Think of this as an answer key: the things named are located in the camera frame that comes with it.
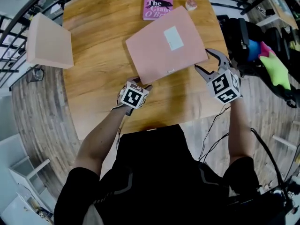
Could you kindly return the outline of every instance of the wooden table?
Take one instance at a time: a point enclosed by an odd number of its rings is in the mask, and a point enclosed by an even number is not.
[[[71,31],[74,67],[64,70],[65,88],[79,139],[109,113],[126,79],[137,75],[125,41],[148,25],[144,0],[73,0],[64,10],[63,27]],[[174,8],[186,0],[173,0]],[[205,47],[227,54],[209,0],[195,0],[191,15]],[[218,61],[201,64],[216,70]],[[212,116],[221,104],[209,95],[204,79],[190,66],[153,83],[145,105],[126,118],[122,133],[157,128]]]
[[[272,8],[275,12],[274,15],[266,17],[264,20],[260,21],[257,23],[257,26],[264,26],[268,23],[271,23],[277,19],[282,20],[286,24],[290,25],[293,29],[298,29],[298,25],[295,21],[295,18],[293,17],[293,14],[288,7],[287,3],[285,0],[269,0]]]

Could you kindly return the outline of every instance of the book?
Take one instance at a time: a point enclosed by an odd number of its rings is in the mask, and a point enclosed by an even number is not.
[[[173,10],[173,0],[145,0],[144,20],[156,20]]]
[[[208,59],[187,10],[180,6],[126,40],[142,84]]]

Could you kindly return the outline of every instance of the book cover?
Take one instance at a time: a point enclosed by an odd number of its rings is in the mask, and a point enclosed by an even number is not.
[[[173,10],[173,0],[145,0],[144,20],[156,20]]]

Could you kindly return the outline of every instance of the wooden floor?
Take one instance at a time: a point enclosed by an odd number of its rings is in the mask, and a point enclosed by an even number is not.
[[[14,114],[25,149],[34,165],[50,159],[40,177],[58,197],[80,147],[64,89],[62,69],[43,67],[41,82],[25,77],[13,86]]]
[[[22,78],[13,86],[12,97],[15,120],[22,141],[33,164],[38,165],[46,158],[50,165],[39,175],[54,197],[58,197],[68,172],[72,167],[80,141],[72,123],[68,101],[64,90],[62,70],[43,67],[45,77],[41,82],[27,83]],[[291,79],[295,87],[299,85]],[[247,77],[242,81],[242,94],[251,120],[251,126],[257,130],[267,143],[279,169],[285,177],[293,160],[294,151],[272,139],[276,134],[291,143],[300,143],[300,126],[293,125],[293,120],[300,121],[299,109],[289,108],[285,102],[263,84],[260,79]],[[181,124],[185,132],[189,149],[195,159],[202,149],[203,138],[212,123],[213,117],[194,120]],[[207,141],[206,150],[228,132],[229,112],[224,113],[215,123]],[[227,138],[207,157],[207,163],[219,175],[228,167]],[[256,145],[255,170],[262,185],[276,177],[273,166],[262,146],[253,136]],[[116,148],[112,149],[104,162],[102,175],[107,172],[115,159]]]
[[[272,5],[269,2],[270,0],[264,0],[262,3],[260,3],[258,6],[264,8],[264,9],[272,9]],[[257,10],[257,7],[253,8],[247,13],[247,16],[249,18],[249,21],[252,23],[258,23],[266,18],[261,12]],[[281,30],[282,27],[286,27],[287,24],[280,19],[277,19],[274,22],[270,22],[267,25],[262,26],[263,32],[265,32],[268,28],[277,28],[279,31]]]

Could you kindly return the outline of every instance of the green cloth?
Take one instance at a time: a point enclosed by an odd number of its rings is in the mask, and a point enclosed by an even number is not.
[[[299,43],[295,43],[295,41],[290,42],[290,48],[292,48],[293,50],[296,51],[300,51],[300,44]]]
[[[282,85],[285,89],[291,90],[288,70],[276,55],[269,52],[269,57],[260,56],[259,59],[266,67],[274,86]]]

